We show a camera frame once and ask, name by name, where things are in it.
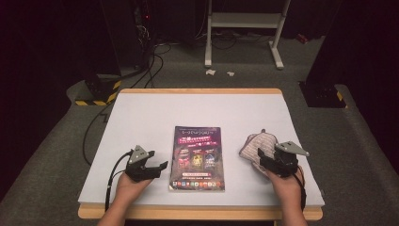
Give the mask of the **striped purple white cloth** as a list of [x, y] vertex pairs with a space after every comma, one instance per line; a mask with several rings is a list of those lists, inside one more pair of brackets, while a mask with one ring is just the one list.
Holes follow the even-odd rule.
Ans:
[[261, 158], [258, 155], [258, 150], [261, 150], [266, 157], [274, 159], [275, 145], [278, 143], [277, 138], [266, 133], [263, 129], [259, 134], [251, 134], [239, 151], [239, 156], [249, 160], [253, 167], [263, 175], [267, 175], [266, 168], [261, 165]]

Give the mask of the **black stand base striped edge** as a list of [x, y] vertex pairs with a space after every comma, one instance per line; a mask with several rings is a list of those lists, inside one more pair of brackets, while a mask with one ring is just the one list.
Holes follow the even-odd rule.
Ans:
[[86, 79], [74, 102], [80, 106], [109, 105], [117, 96], [121, 78], [112, 74], [96, 74]]
[[308, 107], [346, 108], [341, 93], [331, 85], [298, 83]]

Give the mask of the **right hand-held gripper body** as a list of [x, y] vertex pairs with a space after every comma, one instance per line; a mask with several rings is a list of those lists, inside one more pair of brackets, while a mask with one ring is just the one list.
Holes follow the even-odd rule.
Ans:
[[274, 153], [274, 159], [266, 157], [261, 161], [261, 165], [267, 170], [276, 173], [281, 177], [288, 177], [296, 173], [298, 168], [298, 155], [309, 156], [310, 153], [303, 150], [293, 141], [287, 141], [279, 144], [281, 153]]

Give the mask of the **white metal stand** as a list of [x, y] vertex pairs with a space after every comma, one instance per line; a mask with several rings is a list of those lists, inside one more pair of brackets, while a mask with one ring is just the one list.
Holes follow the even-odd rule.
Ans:
[[207, 34], [204, 53], [204, 66], [212, 67], [212, 29], [215, 27], [233, 28], [264, 28], [275, 29], [274, 39], [268, 42], [270, 52], [274, 58], [276, 68], [283, 70], [284, 65], [279, 54], [278, 44], [282, 29], [285, 24], [291, 0], [284, 0], [280, 13], [238, 13], [238, 12], [213, 12], [213, 1], [208, 1], [207, 8]]

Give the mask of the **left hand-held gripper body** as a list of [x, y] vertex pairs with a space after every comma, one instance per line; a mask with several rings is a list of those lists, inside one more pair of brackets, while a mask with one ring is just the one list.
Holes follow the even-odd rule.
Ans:
[[135, 182], [159, 178], [161, 171], [152, 171], [154, 167], [147, 167], [146, 152], [141, 146], [136, 145], [127, 161], [125, 173]]

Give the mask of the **magazine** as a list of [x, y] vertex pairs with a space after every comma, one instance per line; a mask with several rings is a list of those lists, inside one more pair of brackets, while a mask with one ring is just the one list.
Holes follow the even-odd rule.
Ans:
[[175, 127], [169, 189], [225, 190], [219, 127]]

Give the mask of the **person's right hand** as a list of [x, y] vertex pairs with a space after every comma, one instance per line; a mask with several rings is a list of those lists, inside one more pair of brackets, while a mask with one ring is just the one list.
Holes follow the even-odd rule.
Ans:
[[301, 167], [298, 167], [294, 175], [281, 178], [276, 173], [267, 170], [266, 174], [270, 179], [274, 191], [279, 197], [282, 205], [300, 205], [304, 175]]

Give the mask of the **person's left hand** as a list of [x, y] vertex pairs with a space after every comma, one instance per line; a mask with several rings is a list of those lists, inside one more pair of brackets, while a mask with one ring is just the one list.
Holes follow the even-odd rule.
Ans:
[[130, 206], [151, 182], [152, 180], [135, 182], [124, 172], [119, 177], [112, 205], [119, 207]]

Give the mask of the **dark equipment rack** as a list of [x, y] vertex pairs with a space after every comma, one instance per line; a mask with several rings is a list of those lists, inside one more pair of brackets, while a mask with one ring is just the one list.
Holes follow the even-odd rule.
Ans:
[[133, 13], [136, 24], [141, 67], [146, 67], [156, 38], [155, 20], [151, 0], [133, 0]]

